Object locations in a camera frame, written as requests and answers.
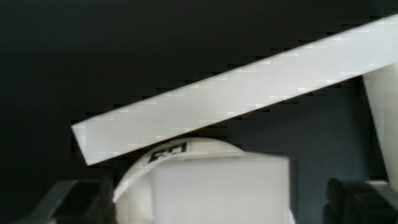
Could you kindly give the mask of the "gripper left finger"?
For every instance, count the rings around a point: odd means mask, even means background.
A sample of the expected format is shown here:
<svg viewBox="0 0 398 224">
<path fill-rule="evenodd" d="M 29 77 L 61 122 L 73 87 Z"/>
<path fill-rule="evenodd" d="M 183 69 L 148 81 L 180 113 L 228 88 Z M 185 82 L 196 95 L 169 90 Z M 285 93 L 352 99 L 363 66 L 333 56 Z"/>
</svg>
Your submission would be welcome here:
<svg viewBox="0 0 398 224">
<path fill-rule="evenodd" d="M 11 224 L 116 224 L 109 180 L 59 181 L 31 215 Z"/>
</svg>

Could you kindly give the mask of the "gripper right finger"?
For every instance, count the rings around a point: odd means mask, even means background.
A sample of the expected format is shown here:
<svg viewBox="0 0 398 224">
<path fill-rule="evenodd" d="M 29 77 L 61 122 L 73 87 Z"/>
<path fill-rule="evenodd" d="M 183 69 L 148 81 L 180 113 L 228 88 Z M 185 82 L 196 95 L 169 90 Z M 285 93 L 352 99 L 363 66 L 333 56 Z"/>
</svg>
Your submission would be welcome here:
<svg viewBox="0 0 398 224">
<path fill-rule="evenodd" d="M 324 224 L 398 224 L 398 192 L 386 181 L 327 182 Z"/>
</svg>

